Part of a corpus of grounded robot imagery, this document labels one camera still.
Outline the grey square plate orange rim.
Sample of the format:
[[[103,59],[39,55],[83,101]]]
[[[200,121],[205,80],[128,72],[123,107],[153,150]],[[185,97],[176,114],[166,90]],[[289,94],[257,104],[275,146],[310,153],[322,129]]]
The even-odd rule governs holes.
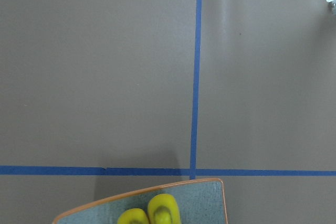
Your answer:
[[[128,209],[147,210],[150,200],[159,194],[174,196],[182,223],[228,223],[224,184],[218,178],[186,180],[104,198],[68,210],[53,223],[117,223]]]

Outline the yellow banana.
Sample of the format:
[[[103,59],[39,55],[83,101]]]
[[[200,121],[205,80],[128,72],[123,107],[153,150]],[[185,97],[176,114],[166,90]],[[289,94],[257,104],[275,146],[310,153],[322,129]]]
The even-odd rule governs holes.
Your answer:
[[[117,224],[149,224],[149,219],[144,210],[132,208],[119,216]]]
[[[177,201],[170,194],[154,196],[149,201],[147,210],[150,223],[182,223]]]

